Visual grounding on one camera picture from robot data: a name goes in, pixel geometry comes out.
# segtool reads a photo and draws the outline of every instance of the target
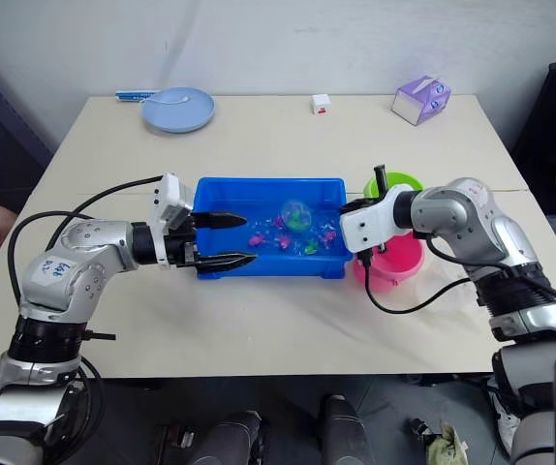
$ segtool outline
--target pink bucket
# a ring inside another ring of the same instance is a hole
[[[389,240],[383,254],[377,247],[373,250],[369,285],[376,293],[391,291],[401,281],[414,276],[424,263],[424,248],[412,232]],[[363,286],[364,266],[359,260],[354,260],[354,275]]]

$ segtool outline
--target blue pen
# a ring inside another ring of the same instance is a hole
[[[158,90],[117,90],[114,92],[114,97],[121,102],[139,102],[158,92]]]

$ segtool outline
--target blue plastic tray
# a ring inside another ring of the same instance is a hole
[[[304,202],[313,212],[336,215],[347,202],[345,183],[338,178],[232,178],[205,177],[199,181],[194,200],[195,211],[230,211],[248,219],[249,224],[224,230],[202,229],[197,244],[202,255],[245,251],[259,256],[232,271],[199,274],[199,279],[222,276],[345,276],[345,262],[352,258],[340,231],[330,251],[297,256],[249,245],[250,224],[256,218],[279,214],[288,201]]]

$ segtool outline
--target small white box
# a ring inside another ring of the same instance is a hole
[[[327,94],[315,94],[313,95],[313,113],[315,114],[326,114],[329,113],[329,107],[331,101]]]

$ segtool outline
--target green bucket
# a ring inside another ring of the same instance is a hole
[[[415,177],[402,171],[388,171],[386,172],[387,187],[392,187],[396,184],[409,184],[416,191],[424,190],[422,183],[418,181]],[[364,197],[375,198],[379,196],[379,188],[377,187],[377,181],[375,176],[364,186]]]

